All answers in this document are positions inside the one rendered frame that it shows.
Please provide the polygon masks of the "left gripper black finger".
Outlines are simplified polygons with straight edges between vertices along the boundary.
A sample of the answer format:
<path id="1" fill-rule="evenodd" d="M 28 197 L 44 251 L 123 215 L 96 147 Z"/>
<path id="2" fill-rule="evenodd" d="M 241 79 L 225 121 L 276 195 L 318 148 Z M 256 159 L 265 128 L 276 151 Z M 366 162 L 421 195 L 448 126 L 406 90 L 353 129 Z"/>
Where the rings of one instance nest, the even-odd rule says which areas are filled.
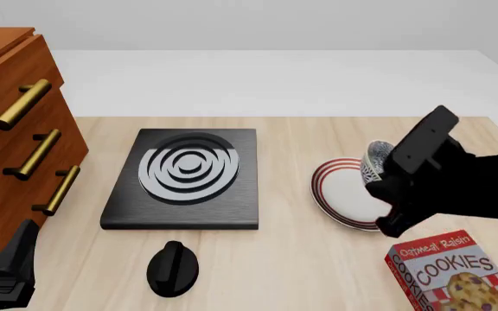
<path id="1" fill-rule="evenodd" d="M 0 282 L 35 282 L 34 255 L 40 227 L 25 219 L 0 252 Z"/>

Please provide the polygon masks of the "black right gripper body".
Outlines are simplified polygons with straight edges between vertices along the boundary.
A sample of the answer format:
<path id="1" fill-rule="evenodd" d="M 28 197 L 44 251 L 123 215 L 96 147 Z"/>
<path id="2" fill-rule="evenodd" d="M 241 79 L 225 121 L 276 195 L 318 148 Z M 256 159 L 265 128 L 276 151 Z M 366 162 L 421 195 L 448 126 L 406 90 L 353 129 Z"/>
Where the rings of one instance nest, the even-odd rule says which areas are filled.
<path id="1" fill-rule="evenodd" d="M 393 179 L 393 203 L 386 216 L 375 220 L 384 235 L 399 238 L 403 232 L 436 214 L 433 197 L 437 193 L 440 173 L 408 175 L 385 171 L 382 180 L 385 178 Z"/>

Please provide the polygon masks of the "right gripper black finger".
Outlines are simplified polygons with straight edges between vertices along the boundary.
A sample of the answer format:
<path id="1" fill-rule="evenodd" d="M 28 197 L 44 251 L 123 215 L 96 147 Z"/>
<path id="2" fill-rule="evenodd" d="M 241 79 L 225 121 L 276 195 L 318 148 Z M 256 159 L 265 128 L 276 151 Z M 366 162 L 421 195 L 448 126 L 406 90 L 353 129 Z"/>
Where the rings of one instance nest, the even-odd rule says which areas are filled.
<path id="1" fill-rule="evenodd" d="M 385 178 L 381 181 L 370 181 L 365 185 L 365 189 L 375 199 L 383 201 L 389 205 L 393 203 L 393 179 Z"/>

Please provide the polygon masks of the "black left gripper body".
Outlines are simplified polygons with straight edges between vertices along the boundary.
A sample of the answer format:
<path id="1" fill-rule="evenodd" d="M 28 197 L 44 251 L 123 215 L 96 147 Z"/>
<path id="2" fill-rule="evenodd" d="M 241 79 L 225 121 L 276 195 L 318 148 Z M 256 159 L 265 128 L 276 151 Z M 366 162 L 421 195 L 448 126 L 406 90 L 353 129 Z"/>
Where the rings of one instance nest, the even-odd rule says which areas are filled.
<path id="1" fill-rule="evenodd" d="M 0 308 L 26 308 L 35 291 L 35 277 L 0 277 Z"/>

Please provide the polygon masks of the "black patterned bowl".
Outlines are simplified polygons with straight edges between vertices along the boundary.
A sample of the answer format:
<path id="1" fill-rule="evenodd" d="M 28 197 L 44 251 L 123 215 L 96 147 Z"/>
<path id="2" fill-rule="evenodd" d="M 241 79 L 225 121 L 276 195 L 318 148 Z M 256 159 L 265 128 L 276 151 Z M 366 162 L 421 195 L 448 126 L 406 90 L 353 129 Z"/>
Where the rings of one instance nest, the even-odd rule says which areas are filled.
<path id="1" fill-rule="evenodd" d="M 389 142 L 376 140 L 368 144 L 367 150 L 361 158 L 361 178 L 364 184 L 381 181 L 385 173 L 384 162 L 393 151 L 394 146 Z"/>

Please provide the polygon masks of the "white plate with red rings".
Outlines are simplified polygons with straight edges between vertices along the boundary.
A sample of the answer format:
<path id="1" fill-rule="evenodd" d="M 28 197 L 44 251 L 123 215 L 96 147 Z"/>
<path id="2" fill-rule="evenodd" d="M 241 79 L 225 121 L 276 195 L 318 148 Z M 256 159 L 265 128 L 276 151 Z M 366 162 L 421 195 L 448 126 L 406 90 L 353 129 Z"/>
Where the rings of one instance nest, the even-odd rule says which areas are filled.
<path id="1" fill-rule="evenodd" d="M 327 160 L 312 173 L 310 192 L 315 203 L 335 222 L 364 232 L 378 232 L 376 219 L 391 206 L 375 199 L 361 177 L 361 160 L 338 157 Z"/>

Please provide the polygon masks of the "flat black stove plate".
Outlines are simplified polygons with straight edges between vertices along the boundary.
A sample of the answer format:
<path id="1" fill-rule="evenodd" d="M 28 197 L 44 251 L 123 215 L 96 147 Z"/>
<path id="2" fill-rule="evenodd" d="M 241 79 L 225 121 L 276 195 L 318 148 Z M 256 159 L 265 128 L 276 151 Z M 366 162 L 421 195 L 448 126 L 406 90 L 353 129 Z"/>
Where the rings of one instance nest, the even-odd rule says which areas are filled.
<path id="1" fill-rule="evenodd" d="M 141 129 L 100 217 L 104 230 L 256 230 L 257 131 Z"/>

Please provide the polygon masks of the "oatmeal raisin cookies box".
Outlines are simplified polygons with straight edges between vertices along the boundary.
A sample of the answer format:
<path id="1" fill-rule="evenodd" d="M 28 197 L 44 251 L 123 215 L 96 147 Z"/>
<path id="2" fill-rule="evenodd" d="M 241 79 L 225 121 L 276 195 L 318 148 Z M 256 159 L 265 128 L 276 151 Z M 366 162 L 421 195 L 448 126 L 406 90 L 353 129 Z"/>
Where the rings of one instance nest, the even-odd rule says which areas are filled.
<path id="1" fill-rule="evenodd" d="M 385 261 L 415 311 L 498 311 L 498 266 L 465 230 L 395 244 Z"/>

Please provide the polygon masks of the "round black stove knob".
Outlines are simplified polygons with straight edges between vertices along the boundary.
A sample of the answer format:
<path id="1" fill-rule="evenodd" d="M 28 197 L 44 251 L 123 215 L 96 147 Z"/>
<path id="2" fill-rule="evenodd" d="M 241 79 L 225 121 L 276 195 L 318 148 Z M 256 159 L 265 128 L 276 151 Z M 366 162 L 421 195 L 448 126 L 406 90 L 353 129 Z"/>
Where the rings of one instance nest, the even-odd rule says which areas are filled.
<path id="1" fill-rule="evenodd" d="M 196 255 L 179 241 L 170 240 L 147 267 L 150 289 L 160 297 L 178 297 L 188 292 L 199 275 Z"/>

